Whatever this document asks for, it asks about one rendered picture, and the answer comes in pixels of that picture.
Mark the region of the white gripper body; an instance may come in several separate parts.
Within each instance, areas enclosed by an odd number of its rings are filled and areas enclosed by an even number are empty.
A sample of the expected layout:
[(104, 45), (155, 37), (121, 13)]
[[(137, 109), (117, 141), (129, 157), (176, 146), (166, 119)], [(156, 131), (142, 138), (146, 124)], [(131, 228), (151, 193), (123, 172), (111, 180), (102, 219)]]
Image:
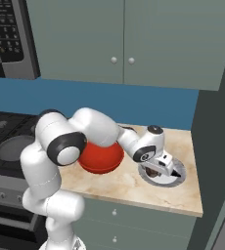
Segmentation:
[(174, 168), (174, 163), (172, 160), (165, 162), (155, 159), (154, 161), (147, 161), (146, 166), (165, 176), (171, 176), (172, 172), (177, 172)]

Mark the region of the grey plate with white centre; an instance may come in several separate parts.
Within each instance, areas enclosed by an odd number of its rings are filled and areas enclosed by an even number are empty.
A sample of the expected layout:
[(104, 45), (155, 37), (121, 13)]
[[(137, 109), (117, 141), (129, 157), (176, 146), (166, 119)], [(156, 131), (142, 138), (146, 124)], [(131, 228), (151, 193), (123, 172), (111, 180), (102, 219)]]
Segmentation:
[(181, 175), (181, 178), (173, 176), (165, 176), (163, 174), (157, 177), (150, 178), (146, 172), (145, 168), (141, 165), (138, 166), (138, 172), (141, 178), (152, 186), (162, 187), (162, 188), (174, 188), (181, 185), (187, 177), (186, 168), (184, 164), (177, 158), (172, 158), (175, 170)]

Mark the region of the grey-green drawer front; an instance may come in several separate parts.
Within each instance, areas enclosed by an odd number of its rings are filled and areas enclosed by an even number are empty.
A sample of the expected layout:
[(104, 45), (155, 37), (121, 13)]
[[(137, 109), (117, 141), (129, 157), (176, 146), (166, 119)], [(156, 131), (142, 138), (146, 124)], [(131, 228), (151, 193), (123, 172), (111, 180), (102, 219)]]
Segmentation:
[(86, 219), (74, 223), (73, 228), (88, 250), (187, 250), (189, 242), (180, 236)]
[[(196, 221), (195, 217), (187, 215), (98, 199), (86, 198), (85, 205), (84, 217), (87, 219), (184, 238), (191, 237)], [(116, 216), (112, 214), (113, 209), (117, 211)]]

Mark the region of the red bowl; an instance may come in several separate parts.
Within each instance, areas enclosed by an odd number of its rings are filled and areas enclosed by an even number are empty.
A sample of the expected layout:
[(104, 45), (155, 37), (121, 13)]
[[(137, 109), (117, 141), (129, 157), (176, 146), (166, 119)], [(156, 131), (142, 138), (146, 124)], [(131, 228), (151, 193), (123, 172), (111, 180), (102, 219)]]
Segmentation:
[(107, 174), (116, 169), (124, 157), (124, 151), (118, 143), (101, 147), (87, 143), (78, 159), (80, 166), (93, 174)]

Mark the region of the dark grey tall cupboard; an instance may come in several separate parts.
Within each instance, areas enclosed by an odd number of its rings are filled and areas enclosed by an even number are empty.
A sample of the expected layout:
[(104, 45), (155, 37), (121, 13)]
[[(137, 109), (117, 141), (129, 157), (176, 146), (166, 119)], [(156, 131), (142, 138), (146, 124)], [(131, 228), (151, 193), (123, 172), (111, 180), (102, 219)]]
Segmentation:
[(212, 250), (225, 219), (225, 70), (217, 91), (200, 91), (192, 125), (203, 215), (187, 250)]

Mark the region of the grey round pan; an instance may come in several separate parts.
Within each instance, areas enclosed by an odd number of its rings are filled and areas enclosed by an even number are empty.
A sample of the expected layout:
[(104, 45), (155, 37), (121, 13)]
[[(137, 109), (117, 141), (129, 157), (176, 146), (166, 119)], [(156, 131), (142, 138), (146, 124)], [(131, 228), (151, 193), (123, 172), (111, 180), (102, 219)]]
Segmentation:
[(12, 137), (0, 145), (0, 160), (19, 161), (22, 151), (34, 142), (34, 138), (28, 135)]

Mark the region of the black and grey stove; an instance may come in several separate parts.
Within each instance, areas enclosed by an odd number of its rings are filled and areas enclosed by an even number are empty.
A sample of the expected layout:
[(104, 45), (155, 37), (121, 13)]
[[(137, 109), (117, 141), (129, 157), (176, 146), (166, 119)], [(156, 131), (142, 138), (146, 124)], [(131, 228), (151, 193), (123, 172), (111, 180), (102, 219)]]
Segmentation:
[[(32, 136), (36, 116), (0, 111), (0, 144), (20, 135)], [(0, 160), (0, 250), (38, 250), (46, 241), (45, 218), (26, 211), (17, 195), (28, 188), (19, 161)]]

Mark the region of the black and grey microwave oven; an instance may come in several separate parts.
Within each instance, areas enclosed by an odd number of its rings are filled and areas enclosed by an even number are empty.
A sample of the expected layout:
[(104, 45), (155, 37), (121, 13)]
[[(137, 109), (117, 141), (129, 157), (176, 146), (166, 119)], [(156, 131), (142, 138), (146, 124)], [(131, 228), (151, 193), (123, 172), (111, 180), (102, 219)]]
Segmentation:
[(25, 0), (0, 0), (0, 77), (40, 76)]

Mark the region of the grey-green wall cupboard door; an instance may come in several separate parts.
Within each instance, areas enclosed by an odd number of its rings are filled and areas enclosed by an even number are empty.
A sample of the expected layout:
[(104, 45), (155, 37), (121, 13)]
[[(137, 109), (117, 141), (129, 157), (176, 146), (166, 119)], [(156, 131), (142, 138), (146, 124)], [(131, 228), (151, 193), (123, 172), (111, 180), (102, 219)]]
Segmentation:
[(216, 91), (224, 69), (225, 0), (125, 0), (125, 83)]
[(26, 0), (26, 4), (42, 78), (123, 82), (123, 0)]

